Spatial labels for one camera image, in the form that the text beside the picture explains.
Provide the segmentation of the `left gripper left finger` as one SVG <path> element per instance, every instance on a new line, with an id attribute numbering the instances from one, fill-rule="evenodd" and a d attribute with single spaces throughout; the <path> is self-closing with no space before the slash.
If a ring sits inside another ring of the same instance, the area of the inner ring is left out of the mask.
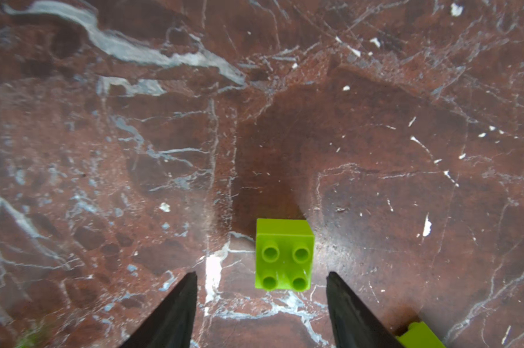
<path id="1" fill-rule="evenodd" d="M 121 348 L 189 347 L 198 300 L 198 276 L 190 272 L 165 297 Z"/>

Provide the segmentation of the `small green lego brick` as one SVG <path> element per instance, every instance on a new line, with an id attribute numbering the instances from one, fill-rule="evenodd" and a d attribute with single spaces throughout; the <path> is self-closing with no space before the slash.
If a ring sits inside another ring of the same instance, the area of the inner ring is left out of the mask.
<path id="1" fill-rule="evenodd" d="M 315 235 L 306 220 L 256 221 L 255 287 L 307 291 L 311 287 Z"/>

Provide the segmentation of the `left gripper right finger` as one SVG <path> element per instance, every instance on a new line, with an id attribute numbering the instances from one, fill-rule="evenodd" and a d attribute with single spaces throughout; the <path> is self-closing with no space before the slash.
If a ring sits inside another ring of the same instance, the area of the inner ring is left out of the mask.
<path id="1" fill-rule="evenodd" d="M 327 302 L 337 348 L 402 348 L 336 272 L 327 276 Z"/>

